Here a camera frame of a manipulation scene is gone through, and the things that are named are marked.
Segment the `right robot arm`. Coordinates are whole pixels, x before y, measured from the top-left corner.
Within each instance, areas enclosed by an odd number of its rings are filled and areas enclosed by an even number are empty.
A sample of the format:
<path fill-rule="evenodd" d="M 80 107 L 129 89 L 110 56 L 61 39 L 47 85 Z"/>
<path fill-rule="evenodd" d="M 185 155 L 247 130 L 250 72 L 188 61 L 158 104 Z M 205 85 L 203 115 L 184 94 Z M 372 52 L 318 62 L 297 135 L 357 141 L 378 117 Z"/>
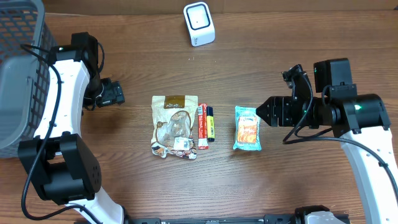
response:
<path fill-rule="evenodd" d="M 397 162 L 382 99 L 358 94 L 347 58 L 316 62 L 313 72 L 313 85 L 300 64 L 282 72 L 291 96 L 269 97 L 256 114 L 269 126 L 292 128 L 284 144 L 339 142 L 367 223 L 397 223 Z"/>

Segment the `red snack stick packet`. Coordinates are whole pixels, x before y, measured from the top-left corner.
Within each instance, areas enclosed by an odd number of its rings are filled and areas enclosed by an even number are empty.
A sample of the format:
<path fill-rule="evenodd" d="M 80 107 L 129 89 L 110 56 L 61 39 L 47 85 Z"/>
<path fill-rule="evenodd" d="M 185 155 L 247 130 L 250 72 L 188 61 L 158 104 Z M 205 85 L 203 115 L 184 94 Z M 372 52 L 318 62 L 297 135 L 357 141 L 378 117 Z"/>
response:
<path fill-rule="evenodd" d="M 200 103 L 198 105 L 198 148 L 201 150 L 209 148 L 207 139 L 206 109 L 206 103 Z"/>

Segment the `brown snack pouch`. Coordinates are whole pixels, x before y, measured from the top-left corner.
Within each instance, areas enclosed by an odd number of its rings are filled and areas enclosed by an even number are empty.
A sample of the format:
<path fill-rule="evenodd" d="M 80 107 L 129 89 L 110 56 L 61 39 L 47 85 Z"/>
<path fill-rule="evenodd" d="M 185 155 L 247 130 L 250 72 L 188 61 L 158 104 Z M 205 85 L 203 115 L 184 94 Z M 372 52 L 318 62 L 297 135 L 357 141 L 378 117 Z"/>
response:
<path fill-rule="evenodd" d="M 150 148 L 162 158 L 173 155 L 184 159 L 197 158 L 197 147 L 192 136 L 198 97 L 169 95 L 152 97 L 154 131 Z"/>

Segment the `teal tissue pack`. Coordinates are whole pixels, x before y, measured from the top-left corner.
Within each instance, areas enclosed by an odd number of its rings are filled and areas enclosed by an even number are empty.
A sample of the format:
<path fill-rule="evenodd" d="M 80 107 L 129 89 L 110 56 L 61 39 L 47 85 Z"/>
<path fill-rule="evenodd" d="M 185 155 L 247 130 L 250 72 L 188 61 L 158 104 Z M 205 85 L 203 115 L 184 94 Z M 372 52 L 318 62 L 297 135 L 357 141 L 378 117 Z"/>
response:
<path fill-rule="evenodd" d="M 255 108 L 235 106 L 235 142 L 233 149 L 261 151 L 259 140 L 260 117 Z"/>

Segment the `yellow highlighter marker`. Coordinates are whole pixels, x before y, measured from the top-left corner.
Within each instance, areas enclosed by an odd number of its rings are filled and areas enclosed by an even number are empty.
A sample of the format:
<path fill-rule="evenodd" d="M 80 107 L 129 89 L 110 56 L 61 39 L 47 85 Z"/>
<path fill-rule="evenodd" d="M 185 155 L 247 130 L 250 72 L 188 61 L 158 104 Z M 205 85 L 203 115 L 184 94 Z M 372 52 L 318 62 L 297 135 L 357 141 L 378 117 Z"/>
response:
<path fill-rule="evenodd" d="M 206 124 L 207 124 L 207 139 L 209 142 L 214 142 L 215 125 L 214 125 L 213 108 L 210 106 L 206 108 Z"/>

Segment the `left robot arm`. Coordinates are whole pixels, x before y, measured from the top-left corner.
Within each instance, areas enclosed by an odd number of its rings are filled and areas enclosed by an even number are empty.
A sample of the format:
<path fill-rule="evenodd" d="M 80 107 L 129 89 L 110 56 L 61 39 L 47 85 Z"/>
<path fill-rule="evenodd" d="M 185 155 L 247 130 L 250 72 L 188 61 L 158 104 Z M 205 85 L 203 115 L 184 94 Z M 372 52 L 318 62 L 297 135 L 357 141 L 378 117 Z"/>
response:
<path fill-rule="evenodd" d="M 101 167 L 81 138 L 84 110 L 125 102 L 119 82 L 101 78 L 103 46 L 87 32 L 69 45 L 36 58 L 49 67 L 44 113 L 34 137 L 22 141 L 18 158 L 27 172 L 21 209 L 30 220 L 76 210 L 88 223 L 130 223 L 126 209 L 102 187 Z"/>

